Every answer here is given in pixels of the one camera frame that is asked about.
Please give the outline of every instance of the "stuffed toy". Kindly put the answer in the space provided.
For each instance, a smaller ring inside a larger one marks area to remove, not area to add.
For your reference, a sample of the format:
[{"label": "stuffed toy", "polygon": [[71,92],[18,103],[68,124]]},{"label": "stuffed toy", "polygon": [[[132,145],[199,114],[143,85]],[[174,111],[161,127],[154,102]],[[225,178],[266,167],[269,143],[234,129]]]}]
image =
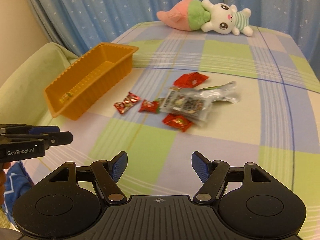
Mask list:
[{"label": "stuffed toy", "polygon": [[210,12],[204,9],[199,0],[182,0],[170,11],[157,12],[157,17],[166,25],[182,30],[200,30],[201,26],[210,21]]},{"label": "stuffed toy", "polygon": [[202,6],[210,12],[211,19],[201,26],[204,32],[216,31],[221,34],[232,32],[234,35],[243,33],[252,36],[252,29],[249,26],[251,11],[249,8],[238,12],[235,5],[228,6],[224,3],[212,4],[209,0],[203,0]]}]

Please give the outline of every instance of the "blue gripper pad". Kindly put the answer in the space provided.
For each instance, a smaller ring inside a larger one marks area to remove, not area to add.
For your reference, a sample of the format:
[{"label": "blue gripper pad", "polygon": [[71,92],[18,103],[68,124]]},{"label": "blue gripper pad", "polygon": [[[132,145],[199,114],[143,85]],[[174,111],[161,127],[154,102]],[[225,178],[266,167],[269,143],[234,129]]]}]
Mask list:
[{"label": "blue gripper pad", "polygon": [[127,167],[128,164],[128,155],[125,151],[120,152],[116,157],[114,157],[110,163],[112,163],[112,169],[111,169],[111,178],[115,183],[119,181],[122,174],[124,173],[124,170]]},{"label": "blue gripper pad", "polygon": [[195,170],[202,183],[205,183],[210,176],[207,163],[202,160],[198,155],[198,152],[194,152],[191,157],[192,167]]},{"label": "blue gripper pad", "polygon": [[34,126],[29,130],[29,134],[41,134],[41,133],[51,133],[51,132],[60,132],[60,129],[56,125],[52,126]]}]

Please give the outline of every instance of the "blue curtain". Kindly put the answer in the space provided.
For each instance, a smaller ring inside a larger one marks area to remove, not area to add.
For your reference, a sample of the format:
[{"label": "blue curtain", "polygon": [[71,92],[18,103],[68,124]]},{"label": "blue curtain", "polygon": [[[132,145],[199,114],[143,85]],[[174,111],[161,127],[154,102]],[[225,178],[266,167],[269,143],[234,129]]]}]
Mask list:
[{"label": "blue curtain", "polygon": [[[180,0],[30,0],[48,36],[77,55]],[[210,0],[252,11],[251,25],[290,34],[320,78],[320,0]]]}]

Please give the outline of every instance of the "blue line on sheet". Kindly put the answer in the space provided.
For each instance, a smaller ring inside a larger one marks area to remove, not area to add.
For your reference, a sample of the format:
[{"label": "blue line on sheet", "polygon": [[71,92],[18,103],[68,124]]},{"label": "blue line on sheet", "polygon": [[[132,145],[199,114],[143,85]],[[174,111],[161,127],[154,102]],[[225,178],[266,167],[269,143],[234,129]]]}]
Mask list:
[{"label": "blue line on sheet", "polygon": [[266,45],[267,45],[267,47],[268,47],[268,50],[269,50],[269,52],[270,52],[270,54],[271,54],[274,62],[276,63],[276,66],[277,66],[277,68],[278,68],[279,74],[280,74],[280,76],[281,76],[281,80],[282,80],[282,85],[283,85],[283,88],[284,88],[285,97],[286,97],[287,103],[288,103],[288,110],[289,110],[289,116],[290,116],[290,122],[291,122],[291,133],[292,133],[292,159],[293,159],[293,160],[292,160],[292,183],[291,183],[291,190],[293,191],[293,187],[294,187],[294,173],[295,173],[295,163],[294,163],[294,162],[295,162],[295,151],[296,151],[296,150],[295,150],[295,144],[294,144],[293,118],[292,118],[292,113],[291,113],[291,107],[290,107],[289,97],[288,97],[287,89],[286,89],[286,87],[285,87],[286,84],[284,83],[284,79],[283,79],[282,73],[281,73],[281,71],[280,71],[280,68],[279,68],[279,66],[278,66],[278,64],[277,64],[277,62],[276,62],[276,59],[275,59],[275,57],[273,56],[272,51],[271,51],[271,49],[269,48],[266,40],[264,39],[264,37],[263,37],[263,35],[262,35],[259,27],[257,27],[257,29],[258,29],[258,31],[260,32],[260,34],[261,34],[264,42],[266,43]]},{"label": "blue line on sheet", "polygon": [[[170,67],[133,67],[133,68],[142,68],[142,69],[175,69],[175,70],[187,70],[187,71],[190,71],[190,69],[186,69],[186,68],[170,68]],[[283,82],[263,79],[263,78],[254,78],[254,77],[247,77],[247,76],[241,76],[241,75],[235,75],[235,74],[229,74],[229,73],[221,73],[221,72],[214,72],[214,71],[204,71],[204,70],[201,70],[201,72],[217,73],[217,74],[224,74],[224,75],[230,75],[230,76],[236,76],[236,77],[245,77],[245,78],[257,79],[257,80],[262,80],[262,81],[267,81],[267,82],[272,82],[272,83],[278,83],[278,84],[282,84],[282,85],[286,85],[286,86],[301,88],[301,89],[304,89],[304,90],[308,90],[308,91],[320,94],[320,92],[314,91],[314,90],[311,90],[311,89],[307,89],[307,88],[303,88],[303,87],[299,87],[299,86],[295,86],[295,85],[287,84],[287,83],[283,83]]]}]

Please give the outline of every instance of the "bed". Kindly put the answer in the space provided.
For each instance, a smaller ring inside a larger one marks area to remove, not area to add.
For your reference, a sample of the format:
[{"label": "bed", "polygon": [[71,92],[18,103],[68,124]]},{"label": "bed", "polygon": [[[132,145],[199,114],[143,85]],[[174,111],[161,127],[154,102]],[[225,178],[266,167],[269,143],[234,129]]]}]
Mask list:
[{"label": "bed", "polygon": [[[255,162],[304,201],[300,236],[320,239],[320,84],[289,35],[253,30],[252,37],[237,37],[184,32],[161,22],[132,27],[114,40],[140,48],[132,72],[78,121],[52,119],[47,112],[38,122],[58,125],[75,139],[24,161],[33,181],[66,161],[89,165],[125,150],[129,164],[118,185],[127,196],[193,196],[202,184],[191,167],[194,151],[231,166]],[[236,81],[241,94],[239,103],[215,103],[205,128],[181,133],[161,122],[163,113],[139,113],[135,106],[120,115],[113,107],[128,91],[143,99],[164,97],[174,80],[195,71],[209,76],[199,88]],[[230,183],[228,190],[239,186]]]}]

